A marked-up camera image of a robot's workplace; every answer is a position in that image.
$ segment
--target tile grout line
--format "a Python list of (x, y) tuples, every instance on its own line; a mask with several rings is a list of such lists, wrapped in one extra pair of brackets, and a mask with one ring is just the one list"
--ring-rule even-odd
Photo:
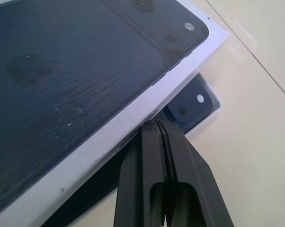
[(223, 19), (222, 16), (214, 9), (214, 7), (211, 5), (211, 3), (208, 0), (205, 0), (210, 7), (214, 10), (214, 12), (220, 17), (221, 20), (226, 24), (226, 26), (232, 31), (232, 33), (238, 38), (238, 40), (244, 45), (244, 47), (249, 51), (249, 53), (253, 56), (253, 58), (258, 62), (258, 64), (264, 69), (264, 71), (271, 77), (271, 79), (276, 83), (276, 85), (282, 90), (282, 92), (285, 94), (285, 91), (281, 88), (281, 86), (277, 83), (277, 81), (272, 77), (272, 75), (268, 72), (268, 70), (260, 63), (260, 61), (257, 59), (257, 57), (250, 51), (250, 49), (245, 45), (245, 43), (236, 35), (236, 33), (233, 31), (233, 29), (227, 24), (227, 22)]

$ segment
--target beige floor tile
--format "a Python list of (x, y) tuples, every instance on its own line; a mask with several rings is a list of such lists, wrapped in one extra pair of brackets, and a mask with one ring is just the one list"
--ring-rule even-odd
[(285, 0), (208, 0), (285, 91)]
[[(226, 27), (205, 1), (193, 2)], [(285, 226), (285, 94), (234, 35), (201, 73), (224, 107), (189, 139), (235, 226)]]

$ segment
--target white cardboard edge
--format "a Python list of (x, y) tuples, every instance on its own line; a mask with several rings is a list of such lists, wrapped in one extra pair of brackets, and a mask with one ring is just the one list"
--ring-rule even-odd
[(0, 213), (0, 227), (41, 226), (130, 139), (131, 132), (170, 102), (198, 73), (198, 67), (228, 39), (230, 34), (190, 0), (178, 1), (206, 24), (208, 38), (6, 207)]

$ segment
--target phone image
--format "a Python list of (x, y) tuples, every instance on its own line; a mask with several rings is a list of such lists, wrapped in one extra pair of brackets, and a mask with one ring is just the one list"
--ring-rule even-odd
[(176, 0), (0, 5), (0, 211), (208, 34)]

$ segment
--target black plastic clip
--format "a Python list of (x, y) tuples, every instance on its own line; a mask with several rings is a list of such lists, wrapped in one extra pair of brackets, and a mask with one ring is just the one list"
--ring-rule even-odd
[(232, 227), (209, 165), (169, 122), (148, 121), (120, 170), (114, 227)]

